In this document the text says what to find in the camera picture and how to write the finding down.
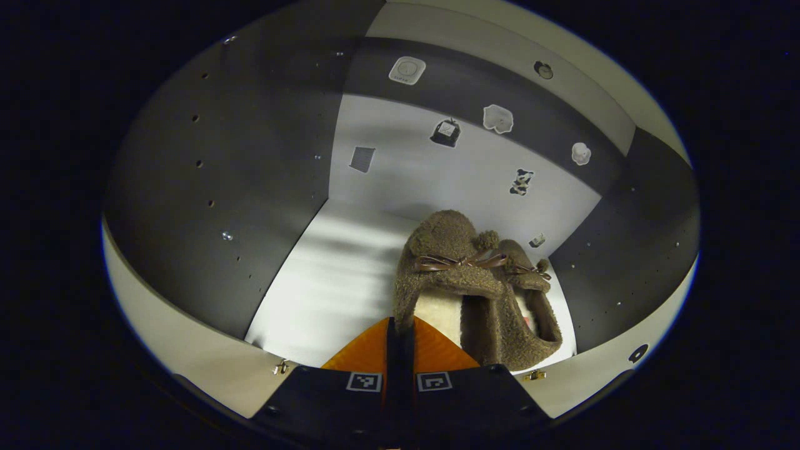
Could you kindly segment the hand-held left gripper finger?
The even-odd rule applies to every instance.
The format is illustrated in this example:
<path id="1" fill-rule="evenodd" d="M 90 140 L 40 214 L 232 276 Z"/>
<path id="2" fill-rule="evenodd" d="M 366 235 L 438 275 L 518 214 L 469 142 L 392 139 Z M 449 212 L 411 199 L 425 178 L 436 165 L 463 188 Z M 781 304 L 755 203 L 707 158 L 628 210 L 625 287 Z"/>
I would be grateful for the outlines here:
<path id="1" fill-rule="evenodd" d="M 404 449 L 523 449 L 552 419 L 502 364 L 480 366 L 435 330 L 400 334 Z"/>
<path id="2" fill-rule="evenodd" d="M 394 320 L 382 319 L 321 367 L 284 362 L 252 421 L 296 449 L 383 449 L 394 437 Z"/>

